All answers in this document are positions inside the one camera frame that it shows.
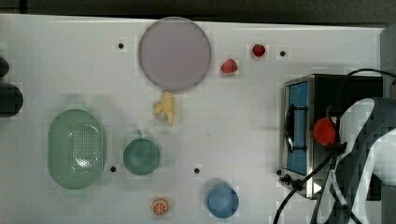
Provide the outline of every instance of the oven window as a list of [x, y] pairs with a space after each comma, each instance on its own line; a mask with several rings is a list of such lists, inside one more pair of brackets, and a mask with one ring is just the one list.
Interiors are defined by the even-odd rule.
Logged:
[[288, 151], [287, 169], [300, 175], [306, 175], [306, 122], [308, 106], [308, 84], [302, 82], [289, 86], [289, 108], [294, 105], [293, 151]]

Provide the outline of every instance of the orange slice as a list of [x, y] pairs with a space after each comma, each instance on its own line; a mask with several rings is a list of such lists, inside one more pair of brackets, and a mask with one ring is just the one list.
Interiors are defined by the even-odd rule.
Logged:
[[157, 215], [161, 216], [165, 214], [168, 211], [168, 203], [166, 202], [165, 199], [160, 198], [157, 199], [151, 206], [152, 212]]

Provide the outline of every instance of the toy banana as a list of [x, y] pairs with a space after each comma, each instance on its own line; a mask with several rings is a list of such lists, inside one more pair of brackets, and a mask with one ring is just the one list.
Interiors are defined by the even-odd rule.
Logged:
[[175, 118], [175, 112], [174, 112], [174, 97], [172, 92], [166, 91], [163, 93], [163, 98], [161, 99], [160, 102], [157, 102], [154, 104], [155, 109], [154, 109], [154, 114], [155, 116], [158, 116], [162, 112], [166, 114], [166, 117], [168, 117], [168, 122], [169, 125], [173, 125], [173, 121]]

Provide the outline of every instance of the toy fruit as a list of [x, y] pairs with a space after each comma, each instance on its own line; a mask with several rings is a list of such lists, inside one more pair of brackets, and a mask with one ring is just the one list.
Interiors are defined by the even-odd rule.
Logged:
[[238, 70], [238, 65], [236, 65], [236, 62], [233, 59], [229, 59], [225, 61], [225, 63], [221, 66], [220, 70], [225, 74], [233, 73]]
[[168, 212], [168, 208], [168, 203], [163, 198], [157, 199], [151, 206], [152, 212], [157, 216], [161, 216]]
[[174, 105], [174, 97], [172, 92], [170, 91], [164, 92], [161, 101], [154, 104], [155, 116], [158, 116], [159, 114], [164, 112], [166, 114], [166, 117], [168, 117], [168, 122], [170, 126], [173, 125], [173, 121], [175, 118], [173, 105]]
[[335, 130], [327, 118], [319, 119], [315, 123], [314, 137], [325, 147], [335, 141]]
[[261, 57], [265, 53], [265, 46], [255, 45], [252, 49], [254, 56]]

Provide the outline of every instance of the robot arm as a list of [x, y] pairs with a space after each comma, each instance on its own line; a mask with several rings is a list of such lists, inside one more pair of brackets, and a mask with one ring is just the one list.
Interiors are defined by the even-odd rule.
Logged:
[[346, 142], [346, 151], [328, 176], [311, 223], [356, 223], [350, 212], [361, 223], [369, 223], [365, 202], [372, 173], [396, 186], [395, 100], [358, 101], [341, 117], [340, 137]]

